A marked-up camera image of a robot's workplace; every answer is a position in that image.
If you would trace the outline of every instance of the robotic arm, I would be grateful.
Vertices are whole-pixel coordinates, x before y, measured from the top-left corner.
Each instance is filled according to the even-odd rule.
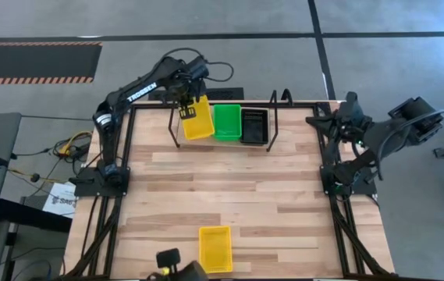
[[[192,51],[198,56],[185,63],[169,56],[177,51]],[[80,176],[70,179],[76,184],[76,196],[94,196],[96,192],[97,195],[121,195],[126,192],[130,171],[116,164],[118,135],[124,114],[134,101],[164,87],[173,96],[174,103],[178,103],[181,119],[195,117],[195,111],[188,106],[192,105],[194,98],[199,102],[201,93],[205,92],[203,79],[209,75],[208,64],[210,62],[192,48],[175,49],[164,54],[149,73],[108,94],[92,117],[100,137],[101,159],[97,161],[96,169],[82,170]],[[233,74],[233,68],[227,65]]]
[[[423,98],[411,98],[389,112],[391,119],[373,122],[362,112],[357,94],[349,92],[346,102],[336,112],[307,117],[307,123],[329,139],[325,149],[327,163],[321,168],[325,190],[334,194],[352,194],[356,187],[370,185],[376,175],[382,180],[381,160],[406,146],[420,145],[433,137],[442,128],[442,113],[443,110],[435,110]],[[357,156],[353,161],[337,161],[340,141],[352,143]],[[367,150],[359,155],[356,144]],[[358,190],[360,192],[355,193],[375,194],[369,188]]]

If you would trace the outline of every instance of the yellow plastic basket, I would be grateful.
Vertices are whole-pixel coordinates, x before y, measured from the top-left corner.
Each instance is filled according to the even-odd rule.
[[[229,226],[206,226],[199,229],[199,261],[206,273],[232,271]]]
[[[206,95],[191,105],[196,110],[196,117],[182,120],[183,132],[187,140],[196,140],[209,137],[215,132],[213,120],[211,120],[211,109]]]

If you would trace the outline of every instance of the gray floor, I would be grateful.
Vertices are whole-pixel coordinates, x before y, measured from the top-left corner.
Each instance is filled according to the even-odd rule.
[[[316,5],[323,32],[444,31],[444,0],[316,0]],[[312,30],[304,0],[0,0],[0,37]],[[146,73],[162,53],[180,46],[234,65],[230,82],[211,87],[244,87],[250,99],[266,99],[284,87],[295,99],[326,97],[313,39],[105,42],[92,84],[2,85],[0,112],[90,118],[109,91]],[[419,95],[444,108],[444,37],[327,39],[325,47],[337,97],[356,91],[375,119],[387,118],[390,109]],[[213,69],[212,75],[226,72]],[[85,121],[24,118],[16,151],[36,151],[91,127]],[[444,279],[444,160],[432,156],[432,149],[441,146],[444,129],[427,144],[382,163],[379,202],[402,276]],[[53,164],[46,155],[13,163],[41,174]],[[54,177],[70,174],[64,164]],[[18,200],[32,192],[16,180],[7,179],[3,197]],[[54,240],[53,247],[64,243],[60,237]]]

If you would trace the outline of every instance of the green plastic basket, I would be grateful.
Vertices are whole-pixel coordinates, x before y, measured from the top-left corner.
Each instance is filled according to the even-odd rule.
[[[240,105],[215,105],[213,121],[215,138],[219,141],[237,141],[242,134]]]

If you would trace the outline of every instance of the floor mat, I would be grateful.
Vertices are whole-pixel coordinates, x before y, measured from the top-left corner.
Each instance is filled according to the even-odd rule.
[[[0,84],[90,83],[101,42],[0,43]]]
[[[154,91],[149,94],[149,101],[161,101],[161,96],[166,94],[166,91]],[[212,88],[206,90],[206,95],[210,101],[223,101],[223,100],[243,100],[244,88]],[[171,101],[171,98],[167,95],[166,101]]]

